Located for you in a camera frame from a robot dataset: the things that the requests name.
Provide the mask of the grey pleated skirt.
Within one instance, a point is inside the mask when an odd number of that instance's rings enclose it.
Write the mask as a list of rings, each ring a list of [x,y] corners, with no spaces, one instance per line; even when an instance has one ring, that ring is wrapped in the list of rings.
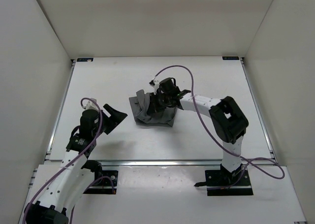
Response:
[[[150,95],[138,90],[136,96],[128,99],[135,122],[143,126],[173,127],[177,108],[166,107],[157,112],[150,106]]]

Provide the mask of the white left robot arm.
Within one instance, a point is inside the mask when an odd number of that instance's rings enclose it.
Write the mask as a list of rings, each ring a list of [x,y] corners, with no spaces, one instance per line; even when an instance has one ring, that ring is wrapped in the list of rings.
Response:
[[[102,166],[90,160],[97,138],[111,133],[127,114],[96,100],[83,106],[80,124],[71,132],[58,171],[37,191],[26,205],[24,224],[69,224],[73,208],[85,190],[103,180]]]

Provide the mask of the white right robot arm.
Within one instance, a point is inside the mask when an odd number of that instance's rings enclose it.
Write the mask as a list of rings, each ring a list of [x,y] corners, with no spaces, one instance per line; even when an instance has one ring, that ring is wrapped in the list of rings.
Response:
[[[220,178],[223,183],[232,185],[238,180],[242,170],[241,145],[249,121],[236,103],[227,96],[223,99],[195,95],[189,90],[180,90],[174,78],[162,81],[153,79],[150,85],[148,114],[156,115],[166,108],[193,111],[212,120],[217,136],[222,140],[223,158],[220,165]]]

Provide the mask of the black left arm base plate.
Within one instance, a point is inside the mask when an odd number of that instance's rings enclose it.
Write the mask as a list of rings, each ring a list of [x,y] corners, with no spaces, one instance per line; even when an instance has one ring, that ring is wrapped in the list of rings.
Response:
[[[94,171],[94,182],[89,186],[84,194],[116,194],[119,171],[117,167],[102,166]]]

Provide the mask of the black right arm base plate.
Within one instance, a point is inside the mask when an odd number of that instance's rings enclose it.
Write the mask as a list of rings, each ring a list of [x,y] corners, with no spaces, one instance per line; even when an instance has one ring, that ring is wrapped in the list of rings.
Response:
[[[228,181],[220,170],[205,170],[208,196],[251,196],[253,195],[251,180],[246,170],[241,178],[239,175]]]

